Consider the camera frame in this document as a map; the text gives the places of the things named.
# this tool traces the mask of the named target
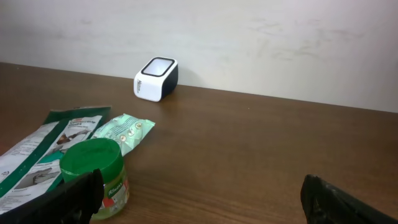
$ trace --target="white wall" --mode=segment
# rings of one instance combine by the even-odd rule
[[[398,112],[396,0],[0,0],[0,61]]]

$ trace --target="jar label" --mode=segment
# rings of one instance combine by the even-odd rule
[[[116,203],[122,200],[126,200],[126,197],[124,195],[126,194],[126,190],[128,188],[129,182],[127,181],[127,179],[123,182],[121,178],[120,181],[118,181],[117,184],[115,184],[111,188],[111,190],[107,192],[106,197],[103,199],[103,205],[101,206],[101,208],[112,207]]]

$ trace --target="plastic jar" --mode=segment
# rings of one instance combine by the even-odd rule
[[[60,168],[65,182],[100,169],[104,180],[104,198],[93,219],[109,218],[120,212],[127,203],[129,182],[117,142],[105,138],[79,142],[62,157]]]

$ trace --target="green and white package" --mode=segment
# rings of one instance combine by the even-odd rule
[[[98,128],[92,138],[115,140],[124,156],[133,150],[154,126],[155,123],[147,119],[123,114]]]
[[[61,181],[60,159],[89,139],[109,106],[51,111],[43,125],[0,156],[0,214],[54,189]]]

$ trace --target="white speaker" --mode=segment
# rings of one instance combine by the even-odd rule
[[[177,82],[177,60],[155,57],[134,78],[134,94],[158,102],[175,89]]]

